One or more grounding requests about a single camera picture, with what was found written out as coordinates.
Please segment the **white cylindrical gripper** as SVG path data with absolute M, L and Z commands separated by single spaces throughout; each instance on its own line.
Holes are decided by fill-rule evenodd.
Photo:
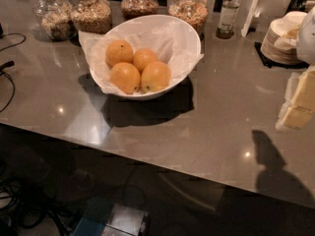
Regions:
M 284 103 L 276 128 L 300 130 L 315 114 L 315 6 L 299 28 L 296 52 L 299 60 L 310 64 L 303 73 L 292 73 L 287 81 Z

